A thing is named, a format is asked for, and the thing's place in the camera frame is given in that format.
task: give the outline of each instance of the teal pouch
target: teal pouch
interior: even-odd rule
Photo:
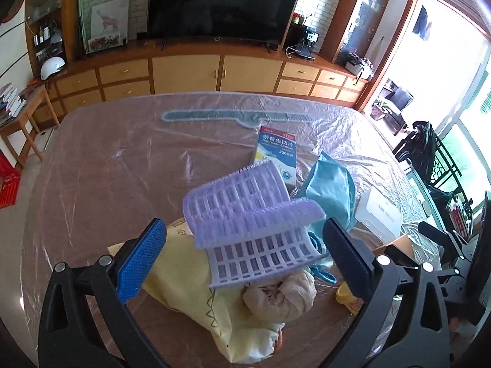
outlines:
[[[295,197],[306,197],[316,201],[328,219],[331,217],[337,219],[348,232],[356,224],[354,218],[356,194],[353,178],[344,166],[325,152],[321,152]],[[319,221],[308,226],[307,230],[322,239],[323,225],[324,221]]]

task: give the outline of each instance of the canvas artwork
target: canvas artwork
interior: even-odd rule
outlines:
[[[92,7],[89,52],[123,45],[128,35],[129,1],[112,0]]]

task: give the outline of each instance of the black television screen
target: black television screen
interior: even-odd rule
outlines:
[[[296,0],[150,0],[148,36],[235,37],[280,44]]]

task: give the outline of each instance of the yellow plastic container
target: yellow plastic container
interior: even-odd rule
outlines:
[[[344,304],[351,314],[354,314],[355,316],[363,306],[363,299],[353,296],[346,282],[343,282],[341,286],[338,287],[338,290],[336,291],[336,301],[339,304]]]

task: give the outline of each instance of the red stool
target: red stool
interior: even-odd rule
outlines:
[[[21,176],[15,170],[5,155],[0,152],[0,177],[3,178],[0,190],[0,209],[2,207],[15,205],[17,190],[21,182]]]

